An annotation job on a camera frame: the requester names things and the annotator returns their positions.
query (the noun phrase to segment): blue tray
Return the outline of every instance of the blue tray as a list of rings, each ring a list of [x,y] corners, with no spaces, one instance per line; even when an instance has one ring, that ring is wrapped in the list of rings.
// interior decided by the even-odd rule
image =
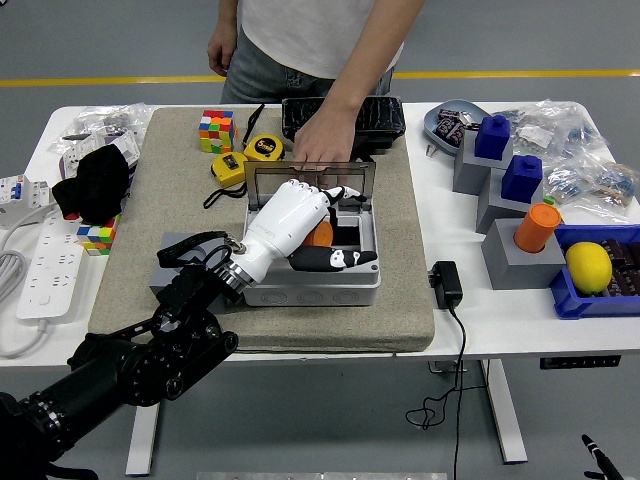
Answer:
[[[560,225],[556,239],[566,251],[578,242],[596,242],[614,238],[620,243],[640,242],[640,225]],[[640,297],[581,297],[565,266],[553,279],[551,292],[553,308],[558,318],[577,320],[583,317],[637,317],[640,316]]]
[[[476,123],[482,123],[482,119],[484,117],[490,116],[490,114],[482,110],[477,105],[468,102],[467,100],[447,100],[446,102],[427,112],[427,114],[424,116],[425,135],[429,138],[429,141],[435,143],[438,146],[438,149],[442,150],[447,155],[455,157],[458,153],[458,147],[449,145],[447,142],[433,133],[433,131],[438,126],[438,113],[442,109],[453,110],[456,112],[467,112]]]

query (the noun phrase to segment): human arm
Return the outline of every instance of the human arm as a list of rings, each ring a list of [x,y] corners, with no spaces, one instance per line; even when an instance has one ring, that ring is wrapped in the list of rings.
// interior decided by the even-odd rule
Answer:
[[[349,161],[362,102],[385,73],[424,2],[375,2],[349,60],[322,106],[296,134],[296,161]]]
[[[209,68],[223,77],[231,63],[238,41],[238,0],[220,0],[218,23],[209,40]]]

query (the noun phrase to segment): lemon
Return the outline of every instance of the lemon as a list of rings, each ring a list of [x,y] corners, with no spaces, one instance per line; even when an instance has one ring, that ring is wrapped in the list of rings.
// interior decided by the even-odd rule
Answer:
[[[597,243],[579,242],[565,254],[575,287],[586,295],[601,292],[611,281],[613,268],[607,251]]]

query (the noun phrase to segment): blue cube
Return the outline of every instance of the blue cube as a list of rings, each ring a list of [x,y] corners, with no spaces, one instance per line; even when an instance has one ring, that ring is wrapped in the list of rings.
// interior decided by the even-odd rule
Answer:
[[[505,200],[531,203],[542,181],[542,160],[534,155],[514,155],[502,177],[500,196]]]
[[[507,146],[511,126],[509,120],[502,115],[484,117],[476,137],[476,157],[502,160],[504,148]]]

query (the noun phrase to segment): gray plastic box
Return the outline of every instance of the gray plastic box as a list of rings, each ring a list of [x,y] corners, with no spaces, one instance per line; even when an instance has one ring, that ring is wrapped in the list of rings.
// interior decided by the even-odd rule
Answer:
[[[284,181],[301,175],[296,168],[305,164],[291,162],[246,162],[249,206],[245,228],[259,213],[260,208]],[[304,174],[304,180],[318,178],[328,188],[340,178],[363,193],[367,202],[344,200],[337,205],[338,230],[349,231],[347,244],[334,244],[340,249],[370,250],[378,253],[375,214],[372,203],[375,163],[325,164],[322,174]],[[293,270],[287,259],[275,261],[265,279],[258,285],[244,290],[245,301],[252,306],[369,306],[375,302],[381,283],[380,261],[347,268],[341,272],[316,273]]]

